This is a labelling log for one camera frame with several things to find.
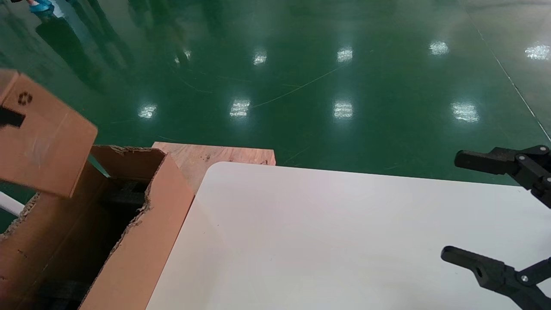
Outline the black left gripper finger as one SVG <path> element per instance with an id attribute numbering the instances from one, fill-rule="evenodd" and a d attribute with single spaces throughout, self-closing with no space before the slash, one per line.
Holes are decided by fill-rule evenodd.
<path id="1" fill-rule="evenodd" d="M 20 128 L 25 120 L 25 115 L 9 108 L 0 108 L 0 127 L 15 127 Z"/>

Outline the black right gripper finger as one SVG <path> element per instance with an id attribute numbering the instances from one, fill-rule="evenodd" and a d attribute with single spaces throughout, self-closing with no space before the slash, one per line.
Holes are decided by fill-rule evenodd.
<path id="1" fill-rule="evenodd" d="M 508 175 L 548 208 L 551 206 L 551 154 L 547 146 L 515 150 L 495 147 L 488 153 L 460 150 L 455 166 Z"/>
<path id="2" fill-rule="evenodd" d="M 506 296 L 522 310 L 551 308 L 551 299 L 539 288 L 541 282 L 551 277 L 550 258 L 517 271 L 502 261 L 446 246 L 441 259 L 472 271 L 480 287 Z"/>

